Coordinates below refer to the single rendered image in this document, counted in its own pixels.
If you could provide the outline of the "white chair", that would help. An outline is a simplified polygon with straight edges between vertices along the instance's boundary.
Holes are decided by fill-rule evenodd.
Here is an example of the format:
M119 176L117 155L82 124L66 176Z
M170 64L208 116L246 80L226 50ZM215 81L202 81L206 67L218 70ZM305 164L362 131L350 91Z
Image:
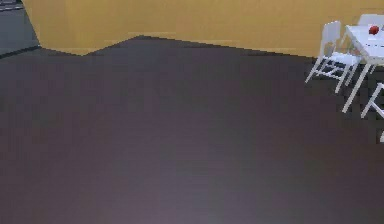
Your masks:
M374 109L375 112L384 119L384 108L382 108L376 100L378 99L380 93L384 91L384 83L378 83L376 89L374 90L372 96L370 97L365 108L361 112L361 117L364 118L370 109Z
M338 81L335 92L338 93L346 77L352 78L361 57L350 53L337 52L337 41L341 36L341 22L333 21L323 26L320 51L315 64L305 82L314 75L325 76Z
M384 15L382 14L362 14L357 22L358 26L383 26Z

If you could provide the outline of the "white table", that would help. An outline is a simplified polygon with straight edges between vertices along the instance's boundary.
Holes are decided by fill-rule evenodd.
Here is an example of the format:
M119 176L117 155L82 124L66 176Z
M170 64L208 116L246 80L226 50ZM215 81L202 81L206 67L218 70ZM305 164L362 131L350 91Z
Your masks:
M343 113L348 111L369 69L374 65L384 64L384 34L382 32L372 35L369 33L368 26L347 25L345 34L351 39L353 46L360 52L366 65L344 104Z

